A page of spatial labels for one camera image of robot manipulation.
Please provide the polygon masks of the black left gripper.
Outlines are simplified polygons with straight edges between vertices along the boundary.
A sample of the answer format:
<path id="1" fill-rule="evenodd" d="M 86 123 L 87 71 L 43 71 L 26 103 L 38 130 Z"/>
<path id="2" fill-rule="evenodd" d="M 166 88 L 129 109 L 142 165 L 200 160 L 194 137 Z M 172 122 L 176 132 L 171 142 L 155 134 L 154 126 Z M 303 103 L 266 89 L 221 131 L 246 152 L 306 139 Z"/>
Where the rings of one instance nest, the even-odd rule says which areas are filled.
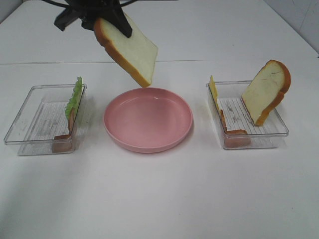
<path id="1" fill-rule="evenodd" d="M 60 13 L 54 25 L 61 31 L 77 19 L 81 19 L 81 26 L 84 29 L 94 29 L 95 21 L 98 18 L 110 22 L 125 37 L 132 36 L 132 28 L 126 19 L 126 16 L 118 0 L 67 0 L 69 4 L 62 13 Z"/>

